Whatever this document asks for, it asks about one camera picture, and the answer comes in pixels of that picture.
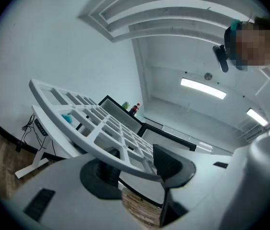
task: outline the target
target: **desk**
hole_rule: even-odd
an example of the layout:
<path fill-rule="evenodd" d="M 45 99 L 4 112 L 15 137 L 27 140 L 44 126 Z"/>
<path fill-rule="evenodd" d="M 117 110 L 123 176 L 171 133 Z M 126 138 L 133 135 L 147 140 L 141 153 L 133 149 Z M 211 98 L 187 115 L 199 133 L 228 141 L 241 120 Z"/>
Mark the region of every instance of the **desk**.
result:
<path fill-rule="evenodd" d="M 38 106 L 32 105 L 34 115 L 47 132 L 48 137 L 45 138 L 44 147 L 51 141 L 51 139 L 70 157 L 77 157 L 85 153 L 81 149 L 77 149 L 73 146 L 73 142 L 68 140 L 65 135 L 56 127 L 56 125 L 50 120 L 47 114 Z M 48 159 L 41 159 L 45 152 L 44 148 L 41 148 L 35 155 L 33 163 L 15 173 L 17 178 L 21 178 L 26 174 L 32 172 L 38 167 L 49 162 Z"/>
<path fill-rule="evenodd" d="M 179 202 L 185 209 L 191 211 L 215 188 L 226 172 L 225 168 L 215 166 L 221 162 L 230 164 L 231 156 L 203 154 L 180 148 L 163 148 L 192 161 L 196 167 L 194 176 L 182 187 L 171 188 L 171 198 Z"/>

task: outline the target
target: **recessed ceiling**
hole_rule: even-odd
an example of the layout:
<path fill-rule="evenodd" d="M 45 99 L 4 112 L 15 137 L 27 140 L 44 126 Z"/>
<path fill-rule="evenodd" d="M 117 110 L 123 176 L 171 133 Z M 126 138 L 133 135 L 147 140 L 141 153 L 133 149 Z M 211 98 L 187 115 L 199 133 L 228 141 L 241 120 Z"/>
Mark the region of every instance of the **recessed ceiling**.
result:
<path fill-rule="evenodd" d="M 270 70 L 239 71 L 228 62 L 223 73 L 212 48 L 223 44 L 233 19 L 252 21 L 266 14 L 257 0 L 92 0 L 79 18 L 113 43 L 132 40 L 145 106 L 158 98 L 245 131 L 251 123 L 246 111 L 263 113 L 255 95 Z M 213 75 L 209 81 L 207 72 Z M 182 78 L 227 96 L 220 100 L 185 88 Z"/>

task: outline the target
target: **fluorescent light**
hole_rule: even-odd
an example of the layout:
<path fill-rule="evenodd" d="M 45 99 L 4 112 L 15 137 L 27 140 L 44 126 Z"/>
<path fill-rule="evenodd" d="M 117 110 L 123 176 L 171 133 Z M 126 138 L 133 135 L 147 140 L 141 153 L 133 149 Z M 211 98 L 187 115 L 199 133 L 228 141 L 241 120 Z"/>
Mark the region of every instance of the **fluorescent light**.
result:
<path fill-rule="evenodd" d="M 192 89 L 195 89 L 195 90 L 203 91 L 205 93 L 216 96 L 216 97 L 218 97 L 218 98 L 220 98 L 222 100 L 226 96 L 226 93 L 224 93 L 224 92 L 222 92 L 220 90 L 214 89 L 213 87 L 210 87 L 210 86 L 207 86 L 207 85 L 205 85 L 203 83 L 199 83 L 199 82 L 189 80 L 189 79 L 182 79 L 181 85 L 192 88 Z"/>
<path fill-rule="evenodd" d="M 262 118 L 260 115 L 258 115 L 256 112 L 254 112 L 252 110 L 252 108 L 250 108 L 248 111 L 247 111 L 247 114 L 252 117 L 253 119 L 255 119 L 256 121 L 258 121 L 261 125 L 263 126 L 266 126 L 268 124 L 268 122 Z"/>
<path fill-rule="evenodd" d="M 204 142 L 199 142 L 199 144 L 204 145 L 204 146 L 206 146 L 206 147 L 208 147 L 208 148 L 213 148 L 213 146 L 208 145 L 208 144 L 206 144 L 206 143 L 204 143 Z"/>

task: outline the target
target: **white wall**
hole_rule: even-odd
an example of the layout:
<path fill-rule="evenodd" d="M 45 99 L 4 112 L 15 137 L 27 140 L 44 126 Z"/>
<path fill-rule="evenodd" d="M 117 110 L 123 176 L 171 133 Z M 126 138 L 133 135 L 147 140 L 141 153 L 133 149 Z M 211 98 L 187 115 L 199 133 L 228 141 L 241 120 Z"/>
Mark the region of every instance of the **white wall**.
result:
<path fill-rule="evenodd" d="M 37 104 L 28 86 L 32 78 L 96 102 L 108 94 L 120 104 L 140 103 L 143 112 L 131 40 L 113 44 L 78 19 L 87 2 L 14 0 L 1 15 L 0 126 L 17 138 Z M 39 147 L 31 138 L 28 143 Z"/>
<path fill-rule="evenodd" d="M 245 145 L 243 140 L 237 139 L 239 133 L 233 133 L 232 127 L 192 109 L 186 113 L 185 109 L 181 110 L 177 105 L 160 99 L 152 99 L 145 106 L 145 115 L 155 122 L 227 151 L 233 152 Z"/>

